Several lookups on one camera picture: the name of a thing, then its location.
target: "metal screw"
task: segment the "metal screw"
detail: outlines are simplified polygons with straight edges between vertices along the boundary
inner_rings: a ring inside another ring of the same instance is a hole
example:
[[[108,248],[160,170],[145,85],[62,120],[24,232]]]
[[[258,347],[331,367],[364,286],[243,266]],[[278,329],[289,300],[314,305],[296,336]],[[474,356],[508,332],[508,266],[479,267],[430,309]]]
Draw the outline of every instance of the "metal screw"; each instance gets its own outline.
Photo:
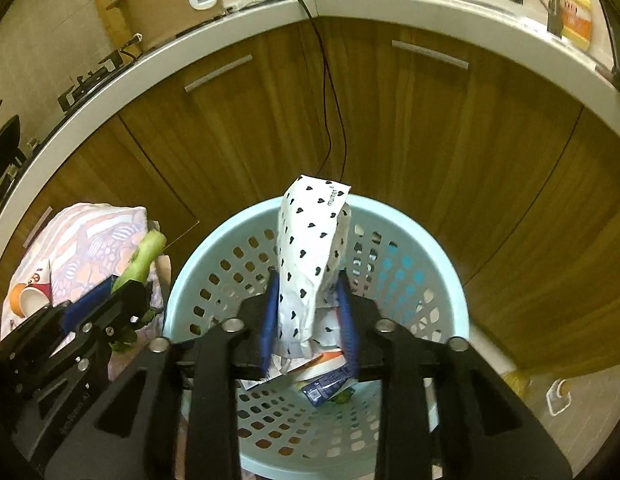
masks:
[[[388,332],[394,332],[394,321],[392,321],[392,319],[380,319],[379,321],[376,322],[375,328],[378,332],[381,333],[388,333]]]
[[[448,344],[455,352],[465,352],[468,350],[468,341],[462,337],[451,337]]]
[[[231,317],[226,319],[221,326],[226,332],[239,332],[244,329],[245,325],[238,317]]]
[[[81,359],[79,364],[76,366],[80,372],[85,372],[90,366],[90,361],[88,359]]]
[[[170,348],[170,341],[168,341],[165,337],[155,337],[148,344],[148,348],[157,354],[161,352],[165,352],[168,348]]]

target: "paper cup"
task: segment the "paper cup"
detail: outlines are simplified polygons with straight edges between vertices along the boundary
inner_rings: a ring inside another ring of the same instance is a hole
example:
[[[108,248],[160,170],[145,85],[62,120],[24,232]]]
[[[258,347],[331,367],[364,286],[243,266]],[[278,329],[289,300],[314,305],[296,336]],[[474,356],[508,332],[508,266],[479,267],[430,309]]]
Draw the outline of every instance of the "paper cup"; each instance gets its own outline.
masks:
[[[26,288],[21,291],[19,305],[23,315],[29,317],[51,302],[50,261],[44,260],[37,265],[37,270],[28,280]]]

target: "crumpled paper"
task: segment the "crumpled paper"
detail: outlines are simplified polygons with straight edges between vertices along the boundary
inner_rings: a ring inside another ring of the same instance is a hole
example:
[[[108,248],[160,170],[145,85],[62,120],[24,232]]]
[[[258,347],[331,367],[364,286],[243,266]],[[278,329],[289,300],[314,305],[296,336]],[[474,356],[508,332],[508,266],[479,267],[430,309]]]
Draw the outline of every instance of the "crumpled paper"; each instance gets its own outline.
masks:
[[[279,209],[279,333],[275,353],[312,358],[340,342],[335,284],[346,252],[350,186],[302,175]]]

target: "countertop edge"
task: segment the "countertop edge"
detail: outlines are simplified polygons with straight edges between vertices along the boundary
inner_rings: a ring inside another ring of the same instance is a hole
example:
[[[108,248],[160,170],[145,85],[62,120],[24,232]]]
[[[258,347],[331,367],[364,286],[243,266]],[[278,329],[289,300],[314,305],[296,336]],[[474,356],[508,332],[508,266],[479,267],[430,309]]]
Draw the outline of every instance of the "countertop edge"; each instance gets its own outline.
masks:
[[[313,16],[363,18],[445,34],[519,63],[555,83],[620,137],[620,94],[586,55],[529,18],[463,0],[306,0]],[[88,101],[50,139],[16,184],[0,214],[0,259],[33,200],[97,128],[143,92],[230,44],[306,20],[296,0],[256,7],[209,23],[142,58]]]

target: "laundry basket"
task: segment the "laundry basket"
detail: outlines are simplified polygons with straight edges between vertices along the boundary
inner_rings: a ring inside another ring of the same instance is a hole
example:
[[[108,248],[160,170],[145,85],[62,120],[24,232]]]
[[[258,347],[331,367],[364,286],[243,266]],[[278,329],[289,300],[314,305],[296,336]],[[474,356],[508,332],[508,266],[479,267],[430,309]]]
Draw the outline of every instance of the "laundry basket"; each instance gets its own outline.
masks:
[[[234,316],[265,291],[277,265],[280,198],[252,206],[218,227],[197,248],[174,284],[164,335],[180,342]],[[385,317],[416,337],[468,338],[468,310],[456,272],[420,225],[385,204],[350,195],[345,266],[355,294],[376,301]],[[426,379],[430,425],[437,423]],[[380,383],[356,384],[348,404],[315,409],[286,376],[246,392],[236,384],[242,467],[274,480],[349,480],[374,471]]]

